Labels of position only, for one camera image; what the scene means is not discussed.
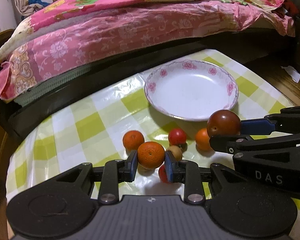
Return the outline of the brown kiwi fruit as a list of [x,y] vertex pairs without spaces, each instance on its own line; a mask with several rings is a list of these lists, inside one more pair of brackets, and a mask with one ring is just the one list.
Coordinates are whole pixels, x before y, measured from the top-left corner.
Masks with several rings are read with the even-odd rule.
[[171,145],[168,148],[166,148],[166,150],[170,151],[173,154],[176,161],[181,161],[181,159],[183,158],[183,152],[178,146]]

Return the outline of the dark red tomato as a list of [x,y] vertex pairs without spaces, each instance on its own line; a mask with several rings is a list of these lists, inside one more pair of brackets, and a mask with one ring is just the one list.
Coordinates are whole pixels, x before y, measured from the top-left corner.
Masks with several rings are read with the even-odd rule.
[[207,121],[207,133],[209,137],[215,135],[239,135],[240,132],[241,120],[237,114],[230,110],[218,110]]

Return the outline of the red cherry tomato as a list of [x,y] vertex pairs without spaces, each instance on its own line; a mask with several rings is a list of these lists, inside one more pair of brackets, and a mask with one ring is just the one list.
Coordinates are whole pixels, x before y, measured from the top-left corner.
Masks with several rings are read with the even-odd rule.
[[160,181],[163,182],[163,183],[166,183],[166,184],[170,184],[170,182],[168,181],[168,178],[167,178],[167,173],[166,173],[166,168],[165,168],[165,165],[162,164],[158,170],[158,175],[159,175],[159,178],[160,178]]

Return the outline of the small red tomato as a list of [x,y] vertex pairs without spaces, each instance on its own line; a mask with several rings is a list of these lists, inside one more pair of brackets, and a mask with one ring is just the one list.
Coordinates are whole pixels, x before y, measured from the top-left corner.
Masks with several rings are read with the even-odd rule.
[[187,140],[186,133],[181,128],[174,128],[168,134],[168,141],[171,145],[182,145]]

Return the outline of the small orange mandarin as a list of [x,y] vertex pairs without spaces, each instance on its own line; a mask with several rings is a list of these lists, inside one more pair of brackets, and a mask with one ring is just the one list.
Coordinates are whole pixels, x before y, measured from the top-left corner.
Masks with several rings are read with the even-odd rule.
[[137,130],[131,130],[125,133],[122,138],[123,146],[126,150],[137,150],[145,142],[144,136]]

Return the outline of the white paper scrap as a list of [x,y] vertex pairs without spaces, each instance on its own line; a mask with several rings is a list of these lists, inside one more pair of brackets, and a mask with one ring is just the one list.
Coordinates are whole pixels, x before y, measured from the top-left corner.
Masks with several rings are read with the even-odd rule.
[[300,81],[300,73],[292,66],[282,67],[295,83]]

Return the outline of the white floral plate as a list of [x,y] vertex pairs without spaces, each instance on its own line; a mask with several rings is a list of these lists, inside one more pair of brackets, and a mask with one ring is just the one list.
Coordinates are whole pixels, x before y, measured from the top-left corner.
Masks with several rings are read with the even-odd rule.
[[174,60],[155,68],[144,85],[150,105],[184,121],[206,121],[220,109],[231,110],[239,96],[234,78],[206,61]]

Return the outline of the pink floral blanket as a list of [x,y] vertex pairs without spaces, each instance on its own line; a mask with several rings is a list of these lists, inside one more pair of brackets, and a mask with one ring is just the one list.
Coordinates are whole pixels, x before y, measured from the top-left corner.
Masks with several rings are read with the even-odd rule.
[[285,0],[58,0],[23,20],[0,48],[0,99],[106,57],[268,21],[294,36]]

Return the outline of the blue clothing pile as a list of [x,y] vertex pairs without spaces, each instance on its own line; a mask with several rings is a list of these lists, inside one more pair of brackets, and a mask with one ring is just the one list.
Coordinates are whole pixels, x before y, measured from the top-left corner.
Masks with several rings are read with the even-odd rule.
[[29,4],[39,4],[39,5],[43,6],[43,7],[47,7],[48,5],[50,5],[50,3],[44,2],[42,0],[28,0],[28,3]]

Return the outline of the dark bed frame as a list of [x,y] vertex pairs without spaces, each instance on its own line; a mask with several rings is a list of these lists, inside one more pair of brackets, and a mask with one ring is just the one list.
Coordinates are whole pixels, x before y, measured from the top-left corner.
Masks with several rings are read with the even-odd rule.
[[200,38],[183,38],[110,56],[78,68],[78,74],[61,84],[52,82],[47,91],[35,96],[38,88],[26,93],[22,102],[0,99],[0,127],[21,142],[45,118],[96,91],[143,70],[198,52],[215,49],[270,81],[280,67],[300,71],[300,18],[294,21],[295,36],[281,36],[267,28],[249,28]]

